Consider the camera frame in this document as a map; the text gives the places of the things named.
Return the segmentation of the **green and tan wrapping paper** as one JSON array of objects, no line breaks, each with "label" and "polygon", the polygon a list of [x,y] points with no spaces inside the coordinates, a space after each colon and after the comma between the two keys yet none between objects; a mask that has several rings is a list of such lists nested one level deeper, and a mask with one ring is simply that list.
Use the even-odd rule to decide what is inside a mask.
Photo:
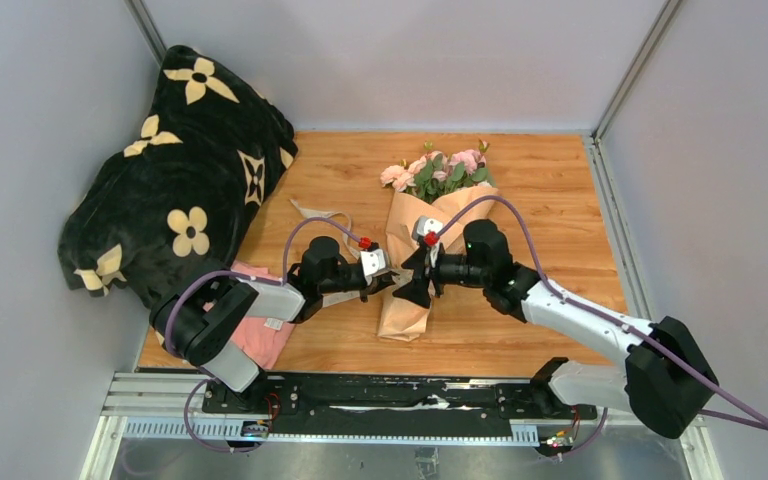
[{"label": "green and tan wrapping paper", "polygon": [[377,335],[381,338],[412,341],[426,331],[430,306],[417,305],[410,300],[398,298],[393,293],[408,285],[419,272],[425,253],[420,248],[419,237],[415,234],[417,222],[425,217],[444,226],[453,222],[439,241],[441,250],[447,254],[465,252],[464,227],[479,219],[485,219],[493,206],[491,200],[470,208],[460,218],[455,215],[480,197],[496,195],[499,190],[490,185],[478,185],[446,194],[428,203],[408,193],[393,196],[385,225],[386,251],[396,272],[396,284],[385,291],[378,324]]}]

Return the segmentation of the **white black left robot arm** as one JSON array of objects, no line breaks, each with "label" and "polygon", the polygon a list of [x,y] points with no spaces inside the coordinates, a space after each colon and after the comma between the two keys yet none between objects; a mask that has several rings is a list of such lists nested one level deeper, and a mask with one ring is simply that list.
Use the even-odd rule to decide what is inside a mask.
[{"label": "white black left robot arm", "polygon": [[393,283],[389,259],[377,243],[362,239],[357,259],[349,261],[335,239],[319,236],[285,281],[205,264],[155,303],[149,324],[168,352],[223,383],[231,404],[253,413],[265,403],[266,374],[232,339],[244,318],[303,323],[324,307],[328,295],[349,292],[367,300]]}]

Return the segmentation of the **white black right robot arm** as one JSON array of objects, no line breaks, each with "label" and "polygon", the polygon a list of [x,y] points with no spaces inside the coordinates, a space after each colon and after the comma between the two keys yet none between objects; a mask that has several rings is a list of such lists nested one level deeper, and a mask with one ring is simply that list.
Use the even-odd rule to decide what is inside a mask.
[{"label": "white black right robot arm", "polygon": [[506,236],[487,219],[466,225],[466,251],[449,254],[437,235],[442,222],[420,217],[416,250],[402,264],[411,279],[394,297],[427,308],[447,285],[481,290],[497,312],[549,328],[600,353],[610,366],[556,358],[533,377],[531,403],[544,417],[569,406],[630,412],[654,433],[679,438],[713,395],[717,380],[687,326],[629,317],[586,300],[513,260]]}]

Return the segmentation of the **pink fake rose stem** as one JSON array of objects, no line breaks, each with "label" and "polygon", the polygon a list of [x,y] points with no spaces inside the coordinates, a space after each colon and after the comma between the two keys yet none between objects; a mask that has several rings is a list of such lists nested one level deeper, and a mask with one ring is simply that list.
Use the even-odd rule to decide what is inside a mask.
[{"label": "pink fake rose stem", "polygon": [[431,141],[426,141],[423,148],[424,154],[408,166],[411,179],[407,192],[426,203],[432,203],[440,196],[448,178],[448,157],[436,150]]},{"label": "pink fake rose stem", "polygon": [[451,155],[440,151],[427,154],[432,164],[431,187],[435,197],[474,186],[495,187],[489,171],[487,151],[490,144],[480,140],[475,149],[466,149]]},{"label": "pink fake rose stem", "polygon": [[416,189],[415,168],[391,165],[380,174],[382,187],[390,187],[398,193],[408,193]]}]

